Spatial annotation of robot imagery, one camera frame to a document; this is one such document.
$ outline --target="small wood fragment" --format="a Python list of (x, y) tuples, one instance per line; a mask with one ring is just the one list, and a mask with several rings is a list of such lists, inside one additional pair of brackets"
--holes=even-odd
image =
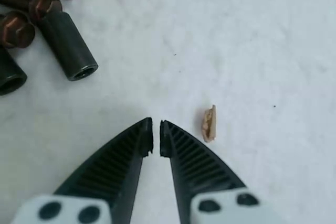
[(205, 142), (211, 142), (216, 138), (216, 106), (206, 110), (202, 121), (202, 135)]

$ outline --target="ridged grip texture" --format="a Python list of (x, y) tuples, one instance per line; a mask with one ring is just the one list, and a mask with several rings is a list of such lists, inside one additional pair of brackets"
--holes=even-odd
[(129, 224), (142, 159), (152, 151), (152, 119), (146, 118), (96, 151), (55, 194), (104, 199), (113, 223)]
[(216, 154), (168, 121), (161, 122), (160, 152), (171, 161), (181, 224), (190, 223), (190, 203), (195, 195), (245, 187)]

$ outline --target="white surface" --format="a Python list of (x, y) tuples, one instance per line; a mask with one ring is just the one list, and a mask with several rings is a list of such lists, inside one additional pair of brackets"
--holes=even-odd
[[(254, 195), (259, 204), (255, 206), (237, 204), (237, 198), (241, 194)], [(199, 210), (204, 200), (213, 200), (220, 206), (220, 210), (213, 212)], [(246, 188), (196, 195), (191, 203), (190, 215), (191, 224), (286, 224), (263, 200), (259, 200), (255, 193)]]
[[(39, 218), (39, 212), (46, 204), (58, 202), (59, 213), (49, 220)], [(55, 195), (39, 195), (25, 202), (17, 211), (12, 224), (82, 224), (79, 221), (81, 211), (87, 207), (97, 207), (99, 217), (94, 224), (113, 224), (109, 205), (104, 200)]]
[(208, 146), (253, 191), (289, 223), (336, 222), (336, 0), (63, 3), (100, 68), (69, 82), (39, 32), (11, 50), (28, 81), (0, 97), (1, 223), (146, 116), (154, 154), (132, 223), (178, 223), (159, 123), (200, 137), (212, 104)]

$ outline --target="copper bolt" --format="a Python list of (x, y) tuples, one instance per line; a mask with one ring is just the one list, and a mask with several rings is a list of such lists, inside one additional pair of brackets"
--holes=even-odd
[(28, 47), (35, 37), (35, 28), (20, 12), (0, 15), (0, 44), (5, 48)]
[(33, 22), (41, 20), (47, 13), (62, 12), (60, 0), (0, 0), (0, 4), (27, 12)]

